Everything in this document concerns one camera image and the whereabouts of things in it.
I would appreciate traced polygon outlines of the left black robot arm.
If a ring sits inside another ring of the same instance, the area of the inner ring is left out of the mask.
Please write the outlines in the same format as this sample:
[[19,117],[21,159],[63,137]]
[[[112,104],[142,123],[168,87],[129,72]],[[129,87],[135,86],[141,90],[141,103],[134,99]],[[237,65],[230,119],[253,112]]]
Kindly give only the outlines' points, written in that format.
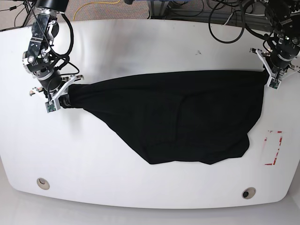
[[[299,66],[292,64],[292,61],[300,56],[300,14],[296,13],[300,10],[300,2],[298,0],[249,0],[242,4],[238,0],[236,3],[240,8],[242,22],[238,37],[232,41],[223,41],[212,32],[211,17],[220,4],[225,4],[223,0],[219,1],[210,12],[208,18],[209,32],[216,41],[222,44],[237,42],[245,30],[263,40],[264,44],[267,43],[269,48],[265,48],[265,52],[255,48],[251,48],[250,52],[255,53],[263,62],[264,72],[269,75],[267,86],[277,90],[283,79],[300,71]],[[246,10],[254,3],[260,3],[264,7],[264,16],[271,26],[270,34],[261,35],[247,25]]]

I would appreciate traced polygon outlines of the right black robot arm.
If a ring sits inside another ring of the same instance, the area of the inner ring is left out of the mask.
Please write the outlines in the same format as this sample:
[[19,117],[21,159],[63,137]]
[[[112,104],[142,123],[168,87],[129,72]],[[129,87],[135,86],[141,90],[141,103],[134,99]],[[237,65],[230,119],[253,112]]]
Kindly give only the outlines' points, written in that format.
[[[22,63],[25,70],[41,84],[34,87],[30,95],[45,97],[48,113],[57,111],[61,105],[69,104],[68,88],[76,81],[83,80],[77,69],[74,73],[61,74],[60,70],[70,62],[70,53],[74,46],[74,31],[65,15],[67,0],[26,0],[25,9],[34,17],[31,27],[32,37],[27,51],[23,53]],[[58,15],[67,23],[70,32],[70,44],[66,53],[59,54],[53,49],[54,38],[59,32]]]

